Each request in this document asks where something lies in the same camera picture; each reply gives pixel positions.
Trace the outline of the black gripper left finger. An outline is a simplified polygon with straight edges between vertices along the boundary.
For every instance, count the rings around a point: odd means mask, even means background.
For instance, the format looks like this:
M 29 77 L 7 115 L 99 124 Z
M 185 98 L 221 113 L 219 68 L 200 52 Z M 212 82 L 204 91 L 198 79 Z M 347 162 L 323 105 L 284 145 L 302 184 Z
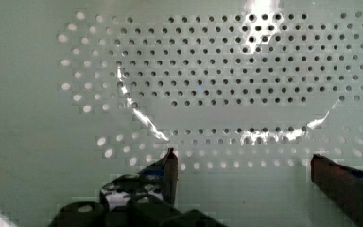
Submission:
M 133 196 L 149 194 L 171 205 L 175 203 L 178 157 L 174 148 L 136 174 L 124 174 L 105 184 L 99 192 L 100 203 L 107 210 L 125 206 Z

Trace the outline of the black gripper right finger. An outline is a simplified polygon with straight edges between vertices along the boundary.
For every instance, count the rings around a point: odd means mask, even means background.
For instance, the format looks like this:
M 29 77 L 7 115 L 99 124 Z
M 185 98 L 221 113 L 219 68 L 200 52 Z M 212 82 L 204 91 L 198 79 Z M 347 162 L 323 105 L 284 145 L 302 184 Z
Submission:
M 358 227 L 363 227 L 363 170 L 314 154 L 311 181 Z

